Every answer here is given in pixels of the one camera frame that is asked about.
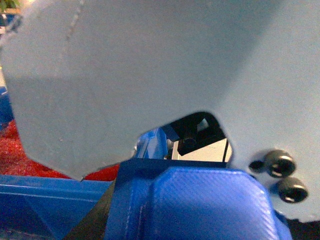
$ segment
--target textured plastic surface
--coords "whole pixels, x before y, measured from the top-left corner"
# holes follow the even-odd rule
[[[0,230],[62,239],[110,182],[0,175]]]
[[[268,191],[245,172],[223,166],[152,159],[123,162],[105,239],[291,240]]]
[[[319,9],[319,0],[35,0],[2,38],[24,149],[81,179],[130,158],[142,133],[208,111],[232,168],[290,153],[310,195],[298,205],[275,195],[274,206],[320,220]],[[252,174],[267,189],[278,181]]]

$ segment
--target white surface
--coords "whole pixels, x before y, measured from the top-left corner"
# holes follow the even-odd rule
[[[2,66],[0,66],[0,87],[6,86],[5,77],[2,72]]]
[[[181,156],[178,151],[178,142],[174,143],[172,159],[177,160],[192,160],[192,161],[204,161],[204,162],[222,162],[225,147],[226,147],[226,139],[215,142],[203,148],[200,148],[196,151],[190,152]],[[232,154],[232,149],[229,145],[228,150],[226,152],[225,161],[228,162]]]
[[[37,0],[2,39],[23,147],[81,179],[129,158],[142,133],[208,111],[230,167],[289,152],[309,197],[273,204],[320,220],[319,11],[318,0]]]

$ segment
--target black bolt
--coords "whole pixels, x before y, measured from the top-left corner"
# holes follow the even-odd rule
[[[185,130],[183,144],[186,148],[192,149],[197,144],[197,127],[196,126],[189,126]]]
[[[283,150],[274,150],[264,157],[267,173],[274,178],[286,178],[296,170],[296,164],[289,153]]]
[[[279,197],[286,203],[300,203],[308,196],[306,186],[295,177],[287,177],[278,183]]]

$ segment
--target blue plastic bin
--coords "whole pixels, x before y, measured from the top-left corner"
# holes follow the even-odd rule
[[[163,159],[166,154],[167,138],[161,128],[139,139],[137,158]],[[60,240],[91,210],[110,184],[0,175],[0,238]]]

